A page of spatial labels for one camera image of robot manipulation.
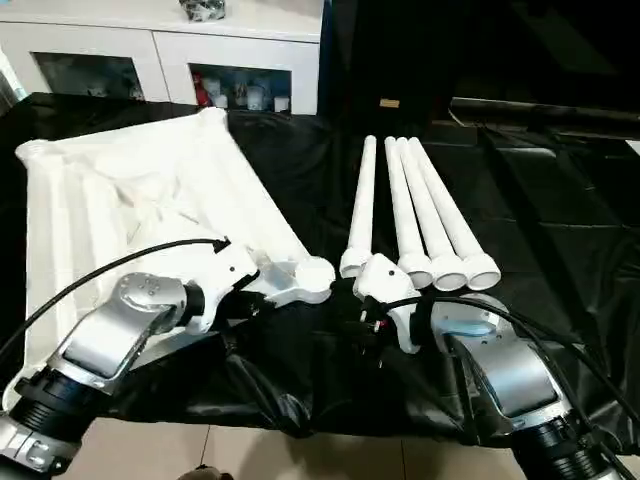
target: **cabinet door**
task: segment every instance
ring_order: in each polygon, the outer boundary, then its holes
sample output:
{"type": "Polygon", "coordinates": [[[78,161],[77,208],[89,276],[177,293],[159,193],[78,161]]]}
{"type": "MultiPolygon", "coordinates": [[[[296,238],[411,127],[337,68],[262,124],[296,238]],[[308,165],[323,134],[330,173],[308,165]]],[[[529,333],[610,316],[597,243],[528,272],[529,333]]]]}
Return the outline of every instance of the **cabinet door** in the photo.
{"type": "Polygon", "coordinates": [[[320,45],[154,32],[171,101],[316,113],[320,45]],[[251,96],[259,98],[252,101],[251,96]]]}
{"type": "Polygon", "coordinates": [[[0,23],[0,45],[28,93],[169,100],[150,31],[0,23]]]}

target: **floor tile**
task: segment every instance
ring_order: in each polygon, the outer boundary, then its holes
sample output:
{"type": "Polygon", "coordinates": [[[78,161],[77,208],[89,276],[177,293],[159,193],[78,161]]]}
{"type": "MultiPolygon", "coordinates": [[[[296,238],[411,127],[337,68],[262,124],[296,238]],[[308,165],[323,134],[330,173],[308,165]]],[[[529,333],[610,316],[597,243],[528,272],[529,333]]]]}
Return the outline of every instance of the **floor tile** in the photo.
{"type": "Polygon", "coordinates": [[[400,440],[211,427],[204,463],[235,480],[402,480],[400,440]]]}
{"type": "Polygon", "coordinates": [[[207,425],[96,420],[63,480],[176,480],[200,465],[207,425]]]}
{"type": "MultiPolygon", "coordinates": [[[[465,447],[429,439],[402,441],[406,480],[523,480],[510,450],[465,447]]],[[[639,457],[621,457],[640,475],[639,457]]]]}

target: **white tube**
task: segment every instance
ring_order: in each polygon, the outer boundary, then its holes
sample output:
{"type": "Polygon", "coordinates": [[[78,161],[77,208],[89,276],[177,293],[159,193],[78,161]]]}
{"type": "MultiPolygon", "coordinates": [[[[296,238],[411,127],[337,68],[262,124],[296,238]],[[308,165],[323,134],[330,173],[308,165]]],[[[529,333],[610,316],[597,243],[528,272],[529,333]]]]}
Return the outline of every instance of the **white tube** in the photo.
{"type": "Polygon", "coordinates": [[[420,239],[416,216],[413,213],[411,196],[409,195],[409,188],[402,170],[402,163],[400,163],[398,156],[395,138],[387,137],[384,141],[384,147],[387,154],[391,199],[393,201],[393,218],[395,219],[398,251],[400,253],[398,267],[411,277],[416,288],[424,288],[433,280],[431,261],[424,254],[424,249],[422,248],[422,240],[420,239]]]}
{"type": "Polygon", "coordinates": [[[414,137],[409,140],[409,145],[453,248],[464,261],[467,285],[471,290],[493,287],[500,281],[496,262],[482,250],[420,141],[414,137]]]}
{"type": "Polygon", "coordinates": [[[413,206],[418,216],[422,237],[431,259],[433,284],[438,290],[449,292],[463,287],[467,283],[464,265],[453,251],[438,211],[436,210],[427,185],[422,179],[418,162],[413,157],[406,138],[397,140],[398,151],[405,177],[411,191],[413,206]]]}
{"type": "Polygon", "coordinates": [[[353,278],[371,257],[371,232],[373,229],[373,194],[376,181],[376,137],[364,140],[360,176],[356,199],[353,204],[351,230],[347,249],[340,259],[342,278],[353,278]]]}

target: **black tablecloth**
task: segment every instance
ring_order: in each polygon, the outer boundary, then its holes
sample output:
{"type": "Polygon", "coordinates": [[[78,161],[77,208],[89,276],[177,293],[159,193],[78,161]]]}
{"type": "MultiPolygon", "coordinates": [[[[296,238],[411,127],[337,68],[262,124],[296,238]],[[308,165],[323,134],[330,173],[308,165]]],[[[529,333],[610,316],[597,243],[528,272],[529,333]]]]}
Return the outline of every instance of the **black tablecloth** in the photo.
{"type": "MultiPolygon", "coordinates": [[[[195,111],[36,94],[0,119],[1,338],[24,318],[26,174],[14,149],[34,138],[60,139],[195,111]]],[[[308,249],[337,266],[363,138],[315,117],[268,113],[231,112],[229,128],[308,249]]],[[[621,141],[473,128],[432,127],[422,140],[503,271],[489,293],[584,343],[640,408],[638,156],[621,141]]],[[[374,248],[396,259],[382,150],[374,248]]],[[[484,433],[476,412],[465,413],[455,369],[435,348],[407,356],[387,346],[379,355],[375,349],[362,355],[344,328],[359,316],[350,289],[351,282],[338,281],[322,305],[287,306],[144,367],[129,377],[110,414],[135,421],[260,426],[294,436],[421,435],[502,445],[484,433]]],[[[585,409],[611,433],[612,446],[637,453],[637,433],[610,395],[566,352],[555,351],[585,409]]],[[[6,382],[19,361],[16,352],[1,380],[6,382]]]]}

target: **robotic arm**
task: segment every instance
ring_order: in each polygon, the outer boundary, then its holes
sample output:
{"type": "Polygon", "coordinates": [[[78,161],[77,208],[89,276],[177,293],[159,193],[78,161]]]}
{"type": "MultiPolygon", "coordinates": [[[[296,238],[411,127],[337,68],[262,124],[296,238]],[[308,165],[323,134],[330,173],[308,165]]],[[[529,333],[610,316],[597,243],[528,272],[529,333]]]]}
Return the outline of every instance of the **robotic arm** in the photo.
{"type": "MultiPolygon", "coordinates": [[[[418,297],[408,275],[382,255],[374,255],[354,283],[354,294],[371,305],[418,297]]],[[[506,307],[488,295],[471,294],[493,307],[506,307]]],[[[415,304],[388,311],[398,343],[419,350],[424,318],[415,304]]],[[[619,480],[621,476],[597,445],[583,435],[571,403],[536,349],[519,338],[504,318],[480,307],[435,302],[431,330],[440,351],[463,358],[470,367],[495,431],[509,435],[516,461],[529,479],[619,480]]]]}
{"type": "Polygon", "coordinates": [[[313,276],[318,262],[324,260],[309,259],[306,271],[293,275],[227,242],[215,254],[213,271],[199,284],[146,273],[122,277],[109,300],[78,322],[47,366],[18,383],[20,400],[0,416],[0,478],[63,474],[148,340],[180,326],[202,338],[215,328],[218,307],[234,290],[242,290],[243,298],[257,297],[256,303],[269,308],[296,300],[324,301],[327,286],[313,276]]]}

